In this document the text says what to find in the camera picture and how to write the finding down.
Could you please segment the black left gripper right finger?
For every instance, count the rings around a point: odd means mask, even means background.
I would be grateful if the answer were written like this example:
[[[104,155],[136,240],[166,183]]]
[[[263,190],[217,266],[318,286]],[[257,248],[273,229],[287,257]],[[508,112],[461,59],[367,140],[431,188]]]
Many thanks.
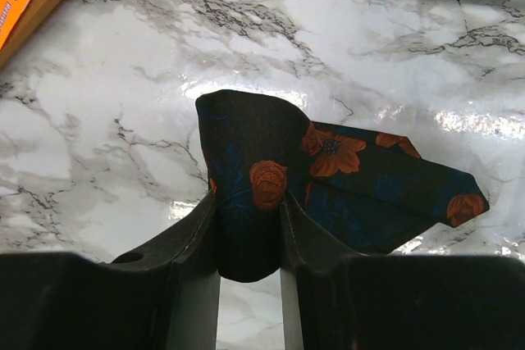
[[[498,256],[363,256],[281,204],[288,349],[521,349],[524,265]]]

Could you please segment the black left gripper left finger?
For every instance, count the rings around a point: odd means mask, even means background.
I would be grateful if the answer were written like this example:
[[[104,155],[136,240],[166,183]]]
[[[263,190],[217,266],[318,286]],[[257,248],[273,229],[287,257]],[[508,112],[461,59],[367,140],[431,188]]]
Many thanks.
[[[72,252],[1,257],[4,349],[213,349],[216,201],[110,263]]]

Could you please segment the dark orange-patterned necktie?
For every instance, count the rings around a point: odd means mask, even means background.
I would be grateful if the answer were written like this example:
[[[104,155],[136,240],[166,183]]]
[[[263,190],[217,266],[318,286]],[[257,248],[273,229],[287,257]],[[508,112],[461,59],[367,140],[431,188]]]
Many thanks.
[[[263,94],[219,90],[195,106],[217,199],[218,270],[229,280],[254,282],[278,269],[287,198],[365,255],[490,208],[472,175],[424,160],[407,137],[316,122]]]

